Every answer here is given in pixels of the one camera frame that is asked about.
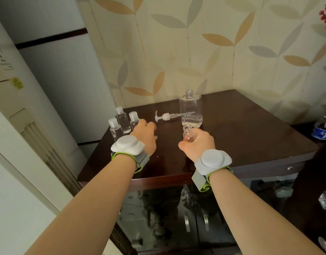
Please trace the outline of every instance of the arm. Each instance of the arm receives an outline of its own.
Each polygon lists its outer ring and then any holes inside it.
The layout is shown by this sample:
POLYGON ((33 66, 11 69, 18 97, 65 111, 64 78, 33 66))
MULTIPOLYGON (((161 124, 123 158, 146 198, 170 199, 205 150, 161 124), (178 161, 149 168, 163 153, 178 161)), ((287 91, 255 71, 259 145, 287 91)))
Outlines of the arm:
MULTIPOLYGON (((155 129, 154 123, 142 119, 131 133, 145 144, 149 156, 156 150, 155 129)), ((135 170, 131 156, 118 154, 68 203, 25 254, 101 255, 135 170)))
MULTIPOLYGON (((214 149, 214 138, 200 129, 194 142, 179 147, 195 162, 214 149)), ((303 233, 266 204, 227 169, 210 175, 221 212, 244 255, 324 255, 303 233)))

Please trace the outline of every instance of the dark wood tabletop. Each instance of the dark wood tabletop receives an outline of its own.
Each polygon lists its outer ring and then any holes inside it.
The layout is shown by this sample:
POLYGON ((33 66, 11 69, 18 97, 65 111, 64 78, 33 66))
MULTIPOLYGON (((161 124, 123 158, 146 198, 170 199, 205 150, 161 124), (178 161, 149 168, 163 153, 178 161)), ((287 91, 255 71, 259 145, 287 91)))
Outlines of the dark wood tabletop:
MULTIPOLYGON (((233 159, 231 167, 240 171, 248 165, 259 165, 281 159, 309 155, 318 146, 288 124, 258 106, 236 90, 202 95, 203 124, 201 129, 215 139, 217 149, 226 151, 233 159)), ((126 108, 136 111, 139 118, 154 121, 155 111, 179 113, 178 100, 126 108)), ((129 190, 161 188, 191 183, 195 167, 179 150, 182 140, 181 118, 159 120, 156 135, 157 150, 144 169, 133 176, 129 190)), ((111 160, 110 147, 114 143, 108 129, 78 176, 83 185, 89 182, 111 160)))

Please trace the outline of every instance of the yellow sticker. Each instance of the yellow sticker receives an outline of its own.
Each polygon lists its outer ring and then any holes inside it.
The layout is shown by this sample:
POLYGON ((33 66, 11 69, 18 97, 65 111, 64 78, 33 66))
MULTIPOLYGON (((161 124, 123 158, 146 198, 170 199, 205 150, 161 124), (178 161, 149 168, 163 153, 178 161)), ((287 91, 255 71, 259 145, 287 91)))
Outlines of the yellow sticker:
POLYGON ((24 87, 23 83, 18 77, 11 78, 11 81, 13 86, 15 86, 17 89, 22 89, 24 87))

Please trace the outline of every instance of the hand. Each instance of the hand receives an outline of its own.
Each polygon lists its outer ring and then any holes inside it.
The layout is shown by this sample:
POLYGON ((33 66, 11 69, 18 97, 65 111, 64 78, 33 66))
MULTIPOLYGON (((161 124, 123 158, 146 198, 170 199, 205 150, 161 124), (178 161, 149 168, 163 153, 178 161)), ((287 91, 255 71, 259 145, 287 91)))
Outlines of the hand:
POLYGON ((188 158, 195 162, 204 151, 215 149, 215 142, 208 132, 204 132, 199 128, 193 128, 193 132, 197 134, 196 139, 193 142, 181 141, 178 143, 178 147, 188 158))
POLYGON ((141 119, 130 135, 133 135, 137 140, 145 144, 144 151, 151 156, 156 150, 157 136, 154 136, 154 131, 157 129, 153 122, 147 123, 146 120, 141 119))

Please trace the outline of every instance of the metal handle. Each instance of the metal handle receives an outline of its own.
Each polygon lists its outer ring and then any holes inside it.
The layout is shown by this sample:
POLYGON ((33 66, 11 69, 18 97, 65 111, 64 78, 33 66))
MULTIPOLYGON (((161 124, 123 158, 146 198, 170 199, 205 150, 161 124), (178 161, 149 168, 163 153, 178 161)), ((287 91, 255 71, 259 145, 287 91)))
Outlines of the metal handle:
POLYGON ((186 231, 187 233, 190 232, 190 226, 189 226, 189 219, 188 219, 188 213, 184 212, 184 221, 186 222, 186 231))
POLYGON ((206 231, 209 232, 209 221, 208 221, 208 215, 207 214, 203 214, 203 218, 204 218, 204 223, 206 225, 206 231))

